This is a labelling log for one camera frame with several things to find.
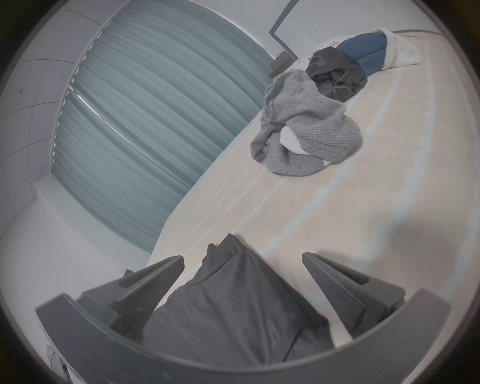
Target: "black garment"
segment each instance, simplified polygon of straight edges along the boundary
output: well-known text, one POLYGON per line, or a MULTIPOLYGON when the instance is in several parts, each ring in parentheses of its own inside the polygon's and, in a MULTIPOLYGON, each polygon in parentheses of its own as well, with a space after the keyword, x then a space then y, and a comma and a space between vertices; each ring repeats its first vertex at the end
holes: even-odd
POLYGON ((152 314, 142 344, 155 354, 222 367, 333 348, 328 321, 233 235, 208 246, 195 277, 152 314))
POLYGON ((330 99, 347 101, 367 83, 357 61, 339 49, 327 47, 316 52, 306 69, 318 91, 330 99))

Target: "mattress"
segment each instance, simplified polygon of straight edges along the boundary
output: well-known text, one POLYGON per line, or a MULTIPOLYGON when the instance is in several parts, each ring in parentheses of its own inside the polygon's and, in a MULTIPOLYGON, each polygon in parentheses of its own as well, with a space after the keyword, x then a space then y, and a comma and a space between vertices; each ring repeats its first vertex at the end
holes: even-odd
POLYGON ((478 285, 480 101, 444 37, 403 36, 422 62, 372 75, 346 102, 362 143, 344 162, 307 177, 268 172, 250 156, 260 113, 223 151, 150 258, 184 256, 170 291, 193 277, 209 243, 232 233, 329 319, 336 346, 349 335, 302 265, 304 252, 402 286, 406 299, 419 288, 441 295, 453 304, 451 335, 478 285))

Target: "dark gray garment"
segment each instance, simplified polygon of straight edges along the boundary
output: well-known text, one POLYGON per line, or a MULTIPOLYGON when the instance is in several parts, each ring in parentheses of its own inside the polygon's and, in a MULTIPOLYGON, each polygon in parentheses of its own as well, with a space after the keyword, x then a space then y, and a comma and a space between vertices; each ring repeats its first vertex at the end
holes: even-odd
POLYGON ((260 132, 250 143, 252 159, 270 172, 289 176, 311 175, 325 168, 324 161, 343 161, 360 140, 358 126, 344 115, 345 109, 345 104, 321 95, 305 71, 281 73, 265 91, 260 132), (280 143, 285 125, 309 156, 280 143))
POLYGON ((330 99, 345 102, 367 83, 360 64, 339 49, 327 47, 316 52, 306 69, 318 91, 330 99))
POLYGON ((233 235, 208 246, 195 277, 152 314, 141 343, 154 354, 220 367, 333 348, 328 321, 233 235))

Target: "gray knit sweater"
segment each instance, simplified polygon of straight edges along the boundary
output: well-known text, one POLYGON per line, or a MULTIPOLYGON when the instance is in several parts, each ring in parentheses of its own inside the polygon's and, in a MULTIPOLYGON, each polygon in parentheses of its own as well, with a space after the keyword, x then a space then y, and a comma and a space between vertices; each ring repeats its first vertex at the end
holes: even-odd
POLYGON ((360 139, 358 126, 344 113, 344 104, 321 95, 305 71, 283 72, 266 89, 261 129, 250 144, 252 158, 273 173, 290 176, 318 172, 324 161, 341 162, 360 139), (285 125, 308 155, 280 143, 285 125))

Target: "green curtain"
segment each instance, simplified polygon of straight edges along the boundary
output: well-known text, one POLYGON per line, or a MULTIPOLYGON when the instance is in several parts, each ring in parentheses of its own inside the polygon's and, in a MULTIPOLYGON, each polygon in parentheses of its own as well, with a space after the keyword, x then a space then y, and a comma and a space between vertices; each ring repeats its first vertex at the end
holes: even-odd
POLYGON ((74 77, 53 173, 90 213, 151 251, 168 215, 262 108, 272 61, 197 4, 132 1, 74 77))

